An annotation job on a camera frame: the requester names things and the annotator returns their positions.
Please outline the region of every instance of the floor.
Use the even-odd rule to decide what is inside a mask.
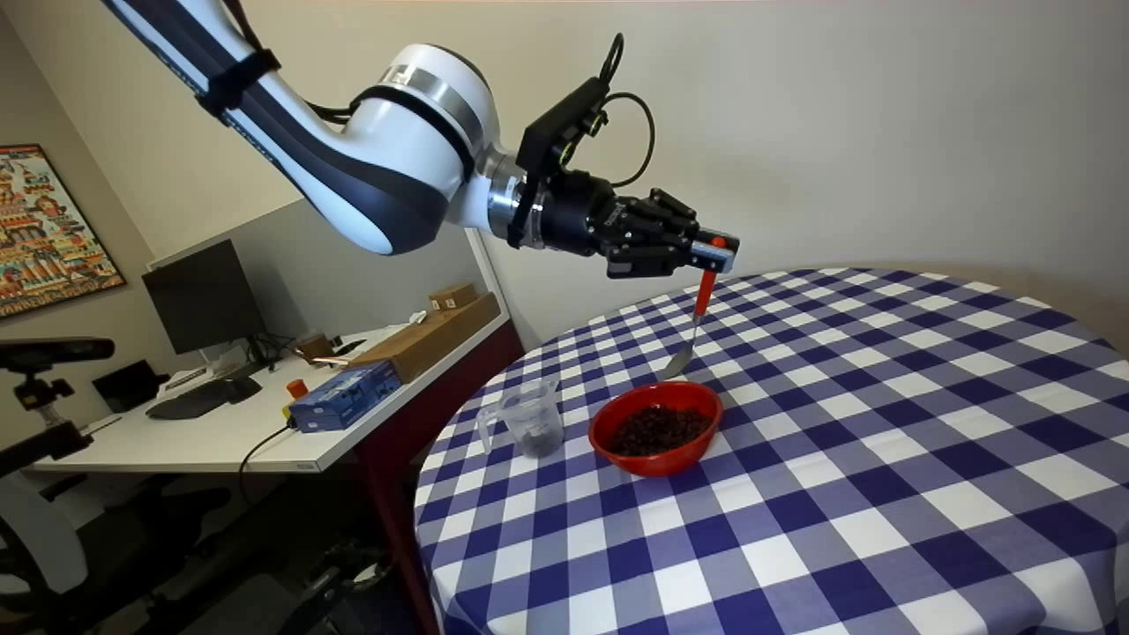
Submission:
[[[326,571],[326,561],[337,551],[360,551],[363,558],[380,551],[363,491],[341,474],[286,481],[253,500],[192,571],[159,593],[188,601],[202,581],[216,585],[222,571],[241,568],[241,576],[220,585],[222,593],[216,601],[208,596],[204,617],[182,628],[182,635],[280,631],[281,617],[294,616]],[[376,580],[380,581],[363,593],[347,593],[327,623],[310,631],[414,635],[417,628],[397,576],[388,571]],[[149,612],[152,603],[119,612],[103,635],[134,635],[149,623]]]

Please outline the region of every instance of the gray wall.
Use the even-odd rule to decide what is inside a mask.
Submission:
[[[45,311],[0,320],[0,340],[103,337],[117,343],[114,362],[68,365],[50,376],[50,377],[68,377],[77,389],[77,394],[65,398],[55,410],[74,425],[89,425],[106,416],[103,398],[89,386],[93,377],[141,356],[152,362],[155,367],[174,367],[177,356],[137,278],[149,263],[141,233],[134,230],[129,217],[119,207],[103,170],[94,167],[94,158],[74,135],[72,119],[65,118],[60,104],[39,78],[30,56],[20,50],[9,24],[0,19],[0,146],[8,143],[35,143],[45,150],[68,192],[82,205],[83,218],[94,227],[106,251],[126,275],[123,289],[109,289],[99,297],[83,297],[83,299],[72,299],[72,304],[55,304]],[[20,440],[25,433],[41,430],[41,421],[29,416],[14,404],[9,394],[14,386],[16,386],[14,376],[0,376],[0,450]]]
[[[302,203],[227,233],[275,337],[341,337],[406,320],[440,285],[483,275],[466,233],[444,227],[403,257],[370,257],[347,243]]]

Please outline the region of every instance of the cable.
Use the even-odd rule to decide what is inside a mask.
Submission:
[[[604,98],[604,106],[608,106],[608,104],[620,104],[620,98],[626,98],[626,104],[636,104],[636,106],[641,109],[648,138],[646,138],[646,157],[641,157],[640,170],[636,170],[628,179],[617,179],[617,185],[609,185],[609,186],[628,186],[628,185],[636,185],[636,179],[648,170],[648,158],[657,157],[657,143],[661,143],[657,118],[648,115],[648,106],[646,106],[641,96],[636,96],[636,92],[614,92],[614,96]]]
[[[243,12],[243,0],[222,0],[222,8],[232,16],[232,21],[241,24],[241,37],[252,44],[252,50],[260,50],[260,38],[257,33],[252,29],[252,19]],[[363,104],[363,96],[370,92],[363,90],[347,109],[335,109],[335,106],[319,106],[319,104],[307,104],[322,119],[327,125],[348,125],[348,118],[356,115],[356,106]]]
[[[280,426],[280,430],[273,430],[273,433],[260,437],[257,446],[252,446],[252,453],[243,457],[241,474],[237,474],[243,509],[252,509],[252,494],[246,494],[246,461],[252,461],[252,457],[260,453],[267,440],[281,437],[286,430],[290,430],[290,425]]]

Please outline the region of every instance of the red bowl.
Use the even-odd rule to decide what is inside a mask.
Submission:
[[[617,437],[617,430],[640,416],[641,410],[693,410],[700,416],[704,416],[704,430],[685,446],[674,446],[665,453],[657,457],[617,457],[609,453],[609,440]],[[721,398],[695,382],[661,382],[661,386],[646,386],[636,391],[626,391],[617,398],[609,398],[597,421],[590,425],[590,446],[614,465],[620,465],[626,474],[646,477],[646,481],[661,481],[661,477],[674,477],[685,474],[688,465],[695,465],[717,426],[721,426]]]

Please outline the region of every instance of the white desk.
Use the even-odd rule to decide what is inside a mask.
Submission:
[[[368,416],[360,416],[347,430],[322,430],[322,433],[299,433],[286,430],[264,450],[253,453],[246,461],[246,474],[322,474],[335,459],[341,459],[351,446],[360,446],[370,430],[376,430],[393,414],[397,414],[408,398],[417,398],[430,382],[436,382],[444,371],[451,371],[470,351],[477,351],[487,337],[493,337],[509,314],[496,314],[489,325],[483,325],[477,337],[470,337],[462,347],[456,347],[444,362],[427,367],[417,382],[403,386],[397,391],[383,394]],[[348,340],[363,340],[356,352],[368,347],[395,337],[397,325],[360,332]],[[117,425],[94,430],[94,440],[83,453],[74,453],[68,459],[45,459],[35,461],[35,474],[237,474],[243,457],[264,440],[273,430],[280,430],[281,407],[294,404],[286,394],[286,382],[307,382],[307,389],[319,389],[335,371],[319,371],[302,362],[286,362],[275,371],[253,376],[260,386],[257,394],[220,407],[197,421],[149,421],[143,410],[123,414]]]

